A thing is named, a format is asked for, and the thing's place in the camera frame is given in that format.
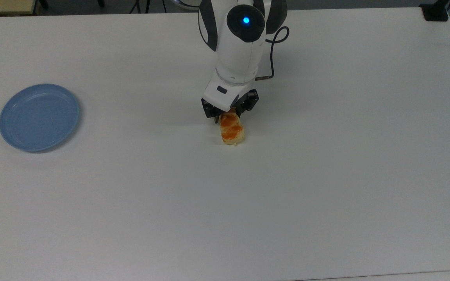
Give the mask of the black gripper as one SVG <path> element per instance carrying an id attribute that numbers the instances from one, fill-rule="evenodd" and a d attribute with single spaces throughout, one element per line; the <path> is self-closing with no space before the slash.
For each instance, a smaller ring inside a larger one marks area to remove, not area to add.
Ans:
<path id="1" fill-rule="evenodd" d="M 241 117 L 241 115 L 246 111 L 251 111 L 258 101 L 258 92 L 256 89 L 252 89 L 244 94 L 239 100 L 237 100 L 231 108 L 235 109 L 238 117 Z M 201 99 L 201 103 L 206 118 L 213 119 L 214 123 L 219 123 L 220 116 L 222 115 L 222 110 L 213 106 L 203 98 Z"/>

